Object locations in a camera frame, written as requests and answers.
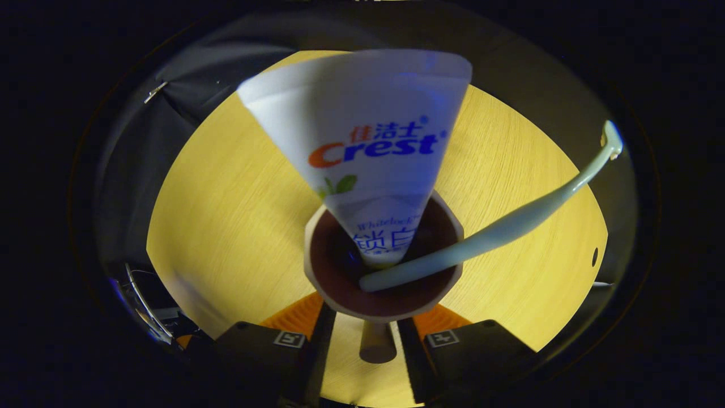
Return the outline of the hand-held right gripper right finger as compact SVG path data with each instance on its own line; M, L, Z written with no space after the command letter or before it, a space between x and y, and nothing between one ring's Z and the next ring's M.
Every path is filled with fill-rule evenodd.
M415 403L493 406L539 356L495 320L463 325L443 307L397 323Z

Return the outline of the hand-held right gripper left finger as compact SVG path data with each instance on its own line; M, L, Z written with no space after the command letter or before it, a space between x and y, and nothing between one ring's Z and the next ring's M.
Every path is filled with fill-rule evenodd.
M214 343L241 407L318 407L336 313L317 292Z

